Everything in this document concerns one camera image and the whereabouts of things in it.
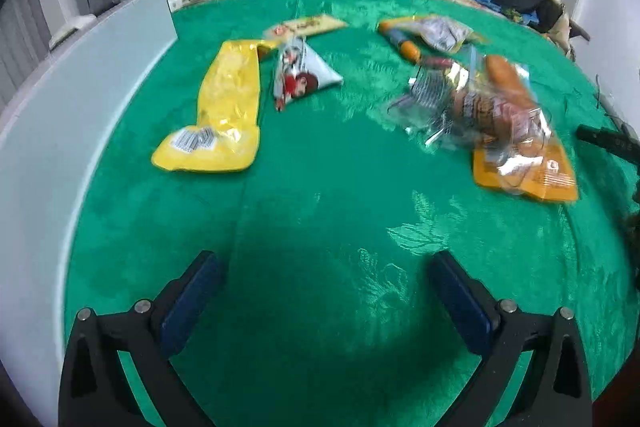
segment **yellow snack bag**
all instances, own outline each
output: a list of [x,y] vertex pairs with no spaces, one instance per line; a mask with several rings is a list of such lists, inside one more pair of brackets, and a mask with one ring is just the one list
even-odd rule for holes
[[196,125],[167,136],[151,156],[153,165],[201,172],[251,165],[260,143],[258,59],[276,46],[263,40],[223,42],[200,86]]

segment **packaged food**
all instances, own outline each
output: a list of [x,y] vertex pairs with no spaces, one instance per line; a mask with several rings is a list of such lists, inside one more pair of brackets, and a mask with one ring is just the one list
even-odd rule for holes
[[482,187],[526,194],[542,201],[575,201],[575,175],[548,126],[526,70],[498,55],[465,66],[421,67],[408,92],[385,105],[386,115],[407,132],[474,149],[474,180]]
[[578,199],[574,170],[555,135],[528,152],[516,149],[508,155],[501,154],[490,145],[474,150],[474,181],[478,185],[526,194],[541,201]]
[[330,32],[338,28],[344,28],[347,23],[338,20],[330,15],[314,15],[312,17],[302,17],[291,21],[282,22],[272,26],[264,33],[264,38],[284,42],[293,37],[308,37],[320,33]]
[[270,41],[226,41],[204,76],[196,125],[167,136],[151,157],[167,171],[241,171],[253,163],[260,142],[258,59]]
[[499,55],[486,57],[486,71],[494,89],[507,104],[525,109],[526,122],[513,123],[511,144],[485,139],[474,150],[474,180],[478,185],[526,194],[541,201],[576,201],[574,170],[564,147],[524,86],[522,68]]
[[342,77],[330,68],[301,38],[280,46],[273,82],[276,109],[327,86],[341,84]]
[[381,21],[384,31],[391,28],[419,36],[434,50],[446,54],[457,53],[462,45],[479,36],[467,25],[443,15],[400,17]]

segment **barcode label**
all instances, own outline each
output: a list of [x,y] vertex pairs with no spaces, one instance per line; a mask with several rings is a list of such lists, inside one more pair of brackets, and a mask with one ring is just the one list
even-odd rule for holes
[[171,146],[178,151],[192,153],[196,149],[213,150],[216,145],[216,133],[211,127],[203,127],[202,129],[191,130],[182,129],[178,131],[174,139],[171,140]]

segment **green plush cloth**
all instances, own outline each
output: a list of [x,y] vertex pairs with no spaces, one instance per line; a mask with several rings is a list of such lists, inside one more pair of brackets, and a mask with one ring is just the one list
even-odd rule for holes
[[[574,204],[536,203],[474,184],[470,152],[428,152],[380,112],[414,68],[375,31],[384,18],[436,12],[526,64],[578,180]],[[273,108],[274,58],[261,64],[260,149],[234,174],[151,165],[170,132],[195,122],[220,44],[328,13],[349,24],[309,44],[344,76]],[[619,225],[635,169],[575,140],[609,126],[593,87],[535,32],[448,0],[223,0],[177,12],[179,40],[132,100],[86,195],[66,288],[76,311],[128,309],[180,275],[200,250],[228,258],[228,282],[172,359],[220,427],[390,426],[437,422],[479,359],[426,284],[425,257],[448,248],[496,298],[525,311],[575,309],[597,396],[628,355],[638,298]],[[494,417],[504,418],[529,357]],[[131,374],[130,363],[127,371]],[[160,424],[139,381],[147,418]]]

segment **black bag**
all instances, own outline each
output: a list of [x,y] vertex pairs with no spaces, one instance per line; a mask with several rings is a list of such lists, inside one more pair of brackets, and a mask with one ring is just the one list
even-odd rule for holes
[[562,15],[562,7],[552,0],[491,0],[503,8],[513,8],[520,13],[536,12],[540,23],[532,25],[541,33],[548,32]]

